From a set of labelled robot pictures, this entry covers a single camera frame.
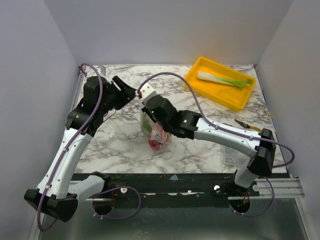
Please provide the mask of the clear pink zip top bag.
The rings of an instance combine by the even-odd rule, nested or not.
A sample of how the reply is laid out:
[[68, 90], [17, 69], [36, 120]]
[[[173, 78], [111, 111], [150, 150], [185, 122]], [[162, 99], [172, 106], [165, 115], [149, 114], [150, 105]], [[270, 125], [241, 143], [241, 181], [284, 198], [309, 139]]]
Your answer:
[[140, 111], [140, 129], [147, 136], [148, 144], [153, 150], [163, 149], [171, 141], [171, 134], [165, 132], [142, 110]]

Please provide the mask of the green grapes bunch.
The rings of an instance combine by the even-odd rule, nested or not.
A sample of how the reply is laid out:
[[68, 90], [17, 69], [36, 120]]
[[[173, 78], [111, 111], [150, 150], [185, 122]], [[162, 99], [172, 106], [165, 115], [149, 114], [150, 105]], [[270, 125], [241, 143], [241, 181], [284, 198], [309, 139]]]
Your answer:
[[143, 117], [140, 121], [140, 128], [145, 133], [151, 133], [154, 122], [148, 117]]

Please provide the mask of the silver fish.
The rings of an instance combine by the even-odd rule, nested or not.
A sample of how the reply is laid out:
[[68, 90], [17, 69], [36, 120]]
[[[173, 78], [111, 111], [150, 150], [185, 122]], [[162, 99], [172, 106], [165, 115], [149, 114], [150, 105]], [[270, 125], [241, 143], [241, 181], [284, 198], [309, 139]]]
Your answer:
[[166, 140], [166, 133], [163, 131], [163, 128], [158, 123], [155, 123], [153, 125], [150, 139], [157, 140], [158, 142]]

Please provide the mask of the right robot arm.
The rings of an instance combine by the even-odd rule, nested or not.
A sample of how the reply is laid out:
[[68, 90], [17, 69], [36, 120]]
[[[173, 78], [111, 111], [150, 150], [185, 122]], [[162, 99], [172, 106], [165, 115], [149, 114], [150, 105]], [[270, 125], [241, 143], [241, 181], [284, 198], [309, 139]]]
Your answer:
[[178, 138], [217, 143], [248, 156], [250, 160], [236, 171], [230, 183], [230, 191], [234, 195], [243, 195], [256, 178], [272, 174], [276, 146], [269, 129], [245, 131], [219, 124], [197, 112], [177, 110], [159, 94], [145, 98], [142, 103], [165, 132]]

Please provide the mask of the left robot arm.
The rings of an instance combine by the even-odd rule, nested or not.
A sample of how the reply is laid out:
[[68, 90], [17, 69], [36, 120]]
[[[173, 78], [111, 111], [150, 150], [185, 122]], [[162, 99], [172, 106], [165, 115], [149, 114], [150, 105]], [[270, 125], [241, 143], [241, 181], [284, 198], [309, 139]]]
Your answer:
[[91, 173], [85, 180], [70, 185], [76, 166], [104, 116], [120, 110], [136, 97], [136, 89], [114, 76], [111, 82], [92, 76], [83, 86], [83, 97], [72, 110], [65, 124], [58, 152], [42, 181], [28, 189], [24, 199], [37, 211], [62, 222], [68, 222], [79, 203], [93, 195], [107, 197], [111, 191], [110, 176]]

